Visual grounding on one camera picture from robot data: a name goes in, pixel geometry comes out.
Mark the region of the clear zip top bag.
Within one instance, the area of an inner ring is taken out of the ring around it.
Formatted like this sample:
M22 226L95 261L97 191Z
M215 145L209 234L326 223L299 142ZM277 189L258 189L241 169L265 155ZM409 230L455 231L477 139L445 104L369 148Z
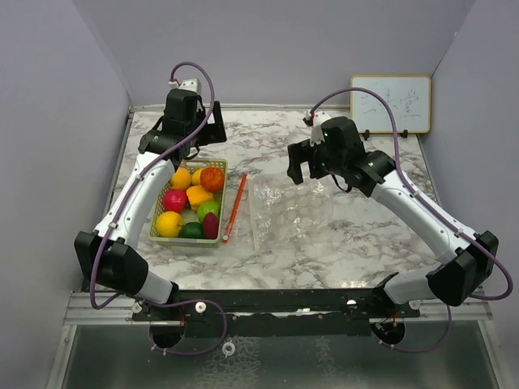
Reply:
M258 250L299 245L332 219L331 186L310 180L296 186L283 174L261 174L249 181L249 209Z

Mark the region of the orange toy pumpkin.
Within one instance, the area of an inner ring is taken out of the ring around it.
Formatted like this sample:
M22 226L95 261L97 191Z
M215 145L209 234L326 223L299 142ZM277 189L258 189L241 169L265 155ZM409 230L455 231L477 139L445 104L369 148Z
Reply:
M203 169L199 176L200 185L208 192L218 192L225 184L225 173L217 167Z

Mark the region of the yellow toy bell pepper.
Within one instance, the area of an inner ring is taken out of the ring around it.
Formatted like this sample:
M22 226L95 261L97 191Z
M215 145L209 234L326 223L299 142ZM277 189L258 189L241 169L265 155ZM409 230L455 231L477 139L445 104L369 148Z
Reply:
M212 201L214 195L212 192L205 190L201 185L190 186L186 190L187 200L190 204L190 208L197 211L202 203Z

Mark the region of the pale green plastic basket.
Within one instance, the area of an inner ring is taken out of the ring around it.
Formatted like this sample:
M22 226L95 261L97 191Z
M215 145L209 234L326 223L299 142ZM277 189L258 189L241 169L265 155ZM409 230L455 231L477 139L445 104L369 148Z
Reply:
M149 228L149 237L152 241L156 242L157 244L161 246L215 246L219 243L221 235L222 235L222 221L221 217L223 216L223 210L225 207L225 191L226 191L226 184L227 184L227 173L228 173L228 163L226 160L223 159L194 159L194 160L187 160L183 161L181 163L181 166L185 169L188 169L190 174L193 174L197 169L200 168L207 168L207 167L217 167L224 171L225 173L225 184L221 190L218 192L214 192L214 199L215 201L219 202L221 204L221 211L219 219L219 232L218 237L216 239L210 240L210 239L186 239L186 238L179 238L178 236L176 238L166 238L161 237L158 235L157 230L155 228L155 222L156 218L162 213L166 212L162 205L162 199L163 195L167 190L171 190L169 186L169 180L164 185L163 189L161 190L160 194L157 196L157 201L155 203L155 209L152 214L152 219L150 221L150 228ZM190 204L187 200L187 205L183 212L180 214L183 218L183 225L190 222L199 222L196 211L192 210L190 208Z

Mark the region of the yellow toy mango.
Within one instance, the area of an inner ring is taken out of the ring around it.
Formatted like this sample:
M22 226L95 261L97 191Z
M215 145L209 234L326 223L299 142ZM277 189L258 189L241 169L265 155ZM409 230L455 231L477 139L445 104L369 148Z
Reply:
M191 184L193 186L199 186L200 180L201 180L201 173L204 171L204 168L197 169L192 175L191 175Z

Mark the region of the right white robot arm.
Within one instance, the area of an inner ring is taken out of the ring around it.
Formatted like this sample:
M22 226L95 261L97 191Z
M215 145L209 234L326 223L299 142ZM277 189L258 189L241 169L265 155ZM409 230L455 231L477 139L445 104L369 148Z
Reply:
M342 177L349 190L360 190L398 216L439 262L436 269L397 273L379 283L383 291L372 298L378 315L390 317L415 300L439 299L459 306L490 276L493 264L487 256L496 253L497 237L456 222L398 173L392 157L381 150L366 151L352 120L330 116L319 120L309 139L288 146L288 155L287 174L295 184L303 181L302 163L308 164L314 179Z

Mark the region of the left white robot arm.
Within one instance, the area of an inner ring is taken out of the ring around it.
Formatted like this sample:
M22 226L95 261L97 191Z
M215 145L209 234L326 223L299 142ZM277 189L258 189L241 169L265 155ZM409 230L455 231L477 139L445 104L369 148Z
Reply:
M137 253L139 235L157 196L191 149L224 143L221 107L204 108L198 79L170 82L165 110L140 140L130 177L92 232L79 232L74 248L90 285L151 302L158 318L173 318L179 308L178 286L154 274Z

